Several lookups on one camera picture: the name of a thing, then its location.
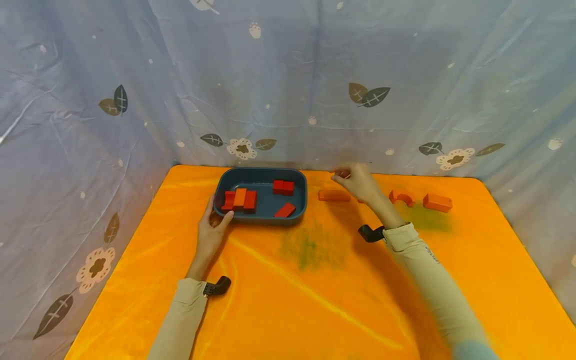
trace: green stain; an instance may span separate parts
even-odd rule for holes
[[[402,218],[414,224],[418,230],[429,230],[448,233],[452,231],[450,214],[432,209],[427,209],[421,203],[416,203],[413,207],[408,207],[403,202],[396,202],[394,207]]]
[[[317,224],[310,230],[299,229],[281,238],[279,254],[285,260],[296,262],[300,271],[324,266],[342,268],[344,251],[333,238],[319,230]]]

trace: wooden block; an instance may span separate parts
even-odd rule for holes
[[[282,195],[284,194],[284,181],[274,180],[272,183],[272,194]]]
[[[284,196],[294,196],[294,182],[293,181],[284,181],[283,194],[284,194]]]
[[[452,209],[452,199],[436,194],[426,194],[422,200],[424,207],[447,213]]]
[[[416,197],[413,193],[406,190],[394,189],[388,195],[388,199],[394,204],[397,200],[403,201],[408,205],[408,207],[414,206],[416,203]]]
[[[320,190],[318,199],[320,201],[350,201],[350,194],[342,190]]]
[[[234,210],[242,210],[245,201],[246,201],[246,189],[236,188],[236,194],[234,196]]]
[[[256,191],[246,192],[246,201],[244,201],[244,212],[246,214],[253,214],[256,212]]]
[[[274,214],[275,218],[287,218],[296,210],[294,205],[291,203],[285,203],[284,206],[276,214]]]
[[[224,201],[224,205],[222,206],[222,211],[229,211],[232,210],[234,208],[234,197],[236,195],[235,191],[226,191],[224,192],[224,197],[225,197],[225,201]]]

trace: paw print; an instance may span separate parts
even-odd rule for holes
[[[558,149],[560,149],[560,147],[562,146],[562,143],[563,143],[563,141],[562,141],[562,139],[560,139],[560,138],[551,139],[551,140],[548,142],[548,148],[549,148],[550,150],[558,150]]]
[[[259,39],[260,35],[262,34],[262,31],[260,30],[257,22],[251,22],[250,29],[248,31],[250,31],[250,35],[252,35],[254,39]]]

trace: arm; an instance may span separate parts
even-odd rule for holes
[[[198,223],[196,254],[186,277],[178,281],[176,294],[168,313],[148,353],[148,360],[188,360],[207,298],[204,297],[206,282],[204,275],[218,248],[222,244],[224,231],[232,220],[230,211],[224,219],[212,213],[214,195],[210,197],[202,219]]]
[[[462,292],[428,245],[419,238],[414,226],[406,223],[382,194],[368,167],[350,164],[334,172],[332,179],[365,202],[384,225],[386,246],[416,284],[442,338],[450,345],[453,358],[496,359]]]

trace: rectangular block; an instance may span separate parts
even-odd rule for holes
[[[272,183],[272,194],[282,195],[284,194],[284,181],[274,180]]]
[[[286,204],[284,204],[284,206],[282,206],[282,208],[280,210],[278,210],[278,212],[276,214],[274,214],[274,217],[275,218],[287,218],[290,215],[292,215],[294,210],[296,210],[294,205],[292,205],[291,203],[286,203]]]
[[[350,201],[350,194],[343,190],[320,190],[318,199],[320,201]]]
[[[292,181],[284,181],[283,195],[294,196],[294,183]]]
[[[224,205],[222,206],[222,210],[232,210],[234,209],[234,197],[236,195],[235,191],[225,191],[224,192]]]
[[[244,202],[246,201],[246,189],[236,188],[236,195],[234,196],[234,210],[242,210]]]
[[[246,192],[246,201],[244,201],[244,213],[253,214],[256,212],[256,191]]]
[[[422,203],[425,208],[447,213],[452,209],[452,199],[436,194],[426,194]]]

